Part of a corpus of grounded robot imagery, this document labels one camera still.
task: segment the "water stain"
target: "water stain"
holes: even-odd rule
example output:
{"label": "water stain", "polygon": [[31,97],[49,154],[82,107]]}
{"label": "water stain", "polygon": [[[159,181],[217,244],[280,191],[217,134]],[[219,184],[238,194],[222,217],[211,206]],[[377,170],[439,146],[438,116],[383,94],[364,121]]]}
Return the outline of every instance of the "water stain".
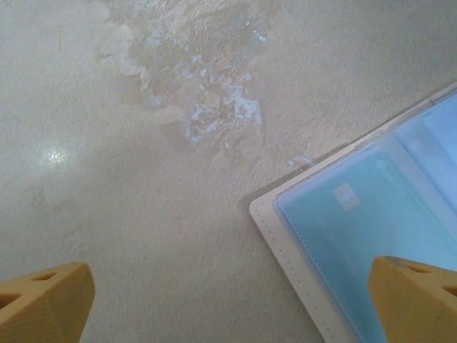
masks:
{"label": "water stain", "polygon": [[240,122],[262,124],[248,91],[253,58],[268,48],[268,18],[281,8],[274,2],[103,0],[110,17],[99,61],[138,78],[151,112],[180,108],[188,142]]}
{"label": "water stain", "polygon": [[40,188],[32,199],[31,205],[36,211],[45,214],[47,217],[62,215],[63,211],[77,213],[80,210],[77,201],[71,196],[60,199],[60,197],[54,195],[49,199],[49,195],[46,195],[46,186]]}
{"label": "water stain", "polygon": [[310,159],[309,157],[306,156],[295,156],[292,159],[289,159],[287,162],[289,166],[295,166],[296,164],[305,164],[308,166],[315,166],[317,163],[313,159]]}

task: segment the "white floor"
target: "white floor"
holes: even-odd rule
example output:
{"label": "white floor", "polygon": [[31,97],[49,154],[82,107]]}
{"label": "white floor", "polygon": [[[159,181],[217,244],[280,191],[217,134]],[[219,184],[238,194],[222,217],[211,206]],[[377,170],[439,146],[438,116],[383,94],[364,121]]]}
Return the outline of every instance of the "white floor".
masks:
{"label": "white floor", "polygon": [[1,0],[0,278],[89,263],[82,342],[319,342],[248,203],[455,81],[456,13]]}

